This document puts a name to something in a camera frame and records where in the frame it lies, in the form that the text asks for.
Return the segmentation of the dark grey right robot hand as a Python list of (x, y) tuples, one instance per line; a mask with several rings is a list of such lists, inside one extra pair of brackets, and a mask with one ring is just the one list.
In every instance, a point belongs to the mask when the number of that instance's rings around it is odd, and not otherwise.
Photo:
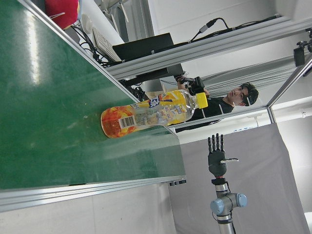
[(227, 162), (237, 161), (238, 158), (226, 158), (224, 151), (224, 135), (212, 135), (208, 138), (208, 166), (215, 178), (223, 177), (227, 171)]

